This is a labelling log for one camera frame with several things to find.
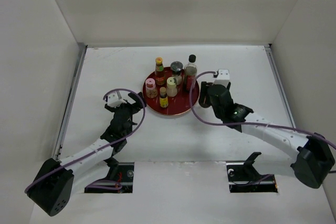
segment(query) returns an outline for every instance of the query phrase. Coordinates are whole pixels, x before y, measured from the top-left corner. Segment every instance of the white wall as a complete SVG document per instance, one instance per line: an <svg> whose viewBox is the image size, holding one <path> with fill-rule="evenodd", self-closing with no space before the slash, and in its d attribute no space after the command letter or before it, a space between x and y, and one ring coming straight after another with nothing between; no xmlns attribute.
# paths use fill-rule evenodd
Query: white wall
<svg viewBox="0 0 336 224"><path fill-rule="evenodd" d="M297 0L56 0L89 45L271 43Z"/></svg>
<svg viewBox="0 0 336 224"><path fill-rule="evenodd" d="M24 194L50 157L78 54L54 0L0 0L0 222L29 223Z"/></svg>
<svg viewBox="0 0 336 224"><path fill-rule="evenodd" d="M336 143L336 0L298 0L272 50L297 126ZM324 183L334 216L335 183Z"/></svg>

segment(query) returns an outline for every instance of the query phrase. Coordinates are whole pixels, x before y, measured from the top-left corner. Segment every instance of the bottle cap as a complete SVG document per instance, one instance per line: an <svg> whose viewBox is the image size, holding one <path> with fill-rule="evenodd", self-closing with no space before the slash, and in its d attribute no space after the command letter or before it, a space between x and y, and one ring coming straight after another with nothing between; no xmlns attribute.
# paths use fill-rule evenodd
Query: bottle cap
<svg viewBox="0 0 336 224"><path fill-rule="evenodd" d="M173 71L173 74L180 74L183 69L183 64L179 61L174 61L171 63L170 68Z"/></svg>
<svg viewBox="0 0 336 224"><path fill-rule="evenodd" d="M176 88L176 79L174 77L169 77L167 79L167 88L169 89Z"/></svg>
<svg viewBox="0 0 336 224"><path fill-rule="evenodd" d="M195 55L189 55L189 62L194 63L196 61Z"/></svg>
<svg viewBox="0 0 336 224"><path fill-rule="evenodd" d="M162 58L161 57L157 57L155 59L155 62L156 62L156 64L162 64Z"/></svg>
<svg viewBox="0 0 336 224"><path fill-rule="evenodd" d="M160 88L160 94L164 95L166 93L167 93L166 88L164 87Z"/></svg>
<svg viewBox="0 0 336 224"><path fill-rule="evenodd" d="M155 80L153 78L148 78L145 83L147 89L155 89Z"/></svg>

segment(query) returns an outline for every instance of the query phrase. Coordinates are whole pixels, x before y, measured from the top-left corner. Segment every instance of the round tray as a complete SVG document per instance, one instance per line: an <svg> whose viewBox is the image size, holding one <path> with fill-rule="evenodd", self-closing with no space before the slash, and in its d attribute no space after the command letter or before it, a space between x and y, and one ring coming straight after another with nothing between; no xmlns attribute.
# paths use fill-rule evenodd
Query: round tray
<svg viewBox="0 0 336 224"><path fill-rule="evenodd" d="M166 79L172 76L172 70L170 69L170 67L165 67L164 71L166 74ZM146 79L148 78L155 79L155 72L152 72ZM159 102L161 87L166 87L166 84L156 85L156 88L158 90L157 97L148 98L146 95L146 85L145 83L143 84L142 92L143 92L143 96L145 98L145 101L148 107L150 107L152 110L162 115L181 115L190 110L189 93L183 91L183 83L177 86L178 93L175 97L168 97L168 107L165 109L160 107L160 102ZM199 88L200 87L198 86L198 83L196 82L195 88L193 90L193 97L192 97L193 105L195 105L195 103L198 100L198 96L200 94Z"/></svg>

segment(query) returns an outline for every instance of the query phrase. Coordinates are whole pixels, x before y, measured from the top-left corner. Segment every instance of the white cap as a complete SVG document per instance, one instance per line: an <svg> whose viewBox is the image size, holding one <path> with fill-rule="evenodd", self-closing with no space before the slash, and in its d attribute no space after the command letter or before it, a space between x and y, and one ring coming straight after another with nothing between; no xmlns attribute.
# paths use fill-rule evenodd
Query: white cap
<svg viewBox="0 0 336 224"><path fill-rule="evenodd" d="M169 77L167 79L167 88L169 89L176 88L176 79L174 77Z"/></svg>

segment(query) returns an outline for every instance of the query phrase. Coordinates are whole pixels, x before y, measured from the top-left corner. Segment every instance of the glass bottle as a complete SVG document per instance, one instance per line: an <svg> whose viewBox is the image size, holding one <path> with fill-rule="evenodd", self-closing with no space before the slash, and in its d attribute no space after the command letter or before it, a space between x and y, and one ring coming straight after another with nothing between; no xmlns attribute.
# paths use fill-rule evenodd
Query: glass bottle
<svg viewBox="0 0 336 224"><path fill-rule="evenodd" d="M177 95L176 79L174 77L169 77L167 79L167 95L169 97Z"/></svg>
<svg viewBox="0 0 336 224"><path fill-rule="evenodd" d="M186 92L190 91L191 84L193 83L196 74L197 66L195 65L196 56L189 56L189 63L184 68L184 81L183 81L183 90Z"/></svg>
<svg viewBox="0 0 336 224"><path fill-rule="evenodd" d="M156 88L155 85L155 80L153 78L148 78L145 82L146 84L146 95L148 98L155 98L158 95L158 89Z"/></svg>
<svg viewBox="0 0 336 224"><path fill-rule="evenodd" d="M166 88L164 87L160 88L160 106L162 108L168 107L167 91L166 91Z"/></svg>
<svg viewBox="0 0 336 224"><path fill-rule="evenodd" d="M166 75L164 72L164 67L162 64L162 58L161 57L157 57L155 59L155 82L156 85L164 85L166 82Z"/></svg>
<svg viewBox="0 0 336 224"><path fill-rule="evenodd" d="M172 77L176 79L176 85L180 85L182 83L182 69L183 69L183 64L179 61L174 61L171 65L170 68L173 72Z"/></svg>

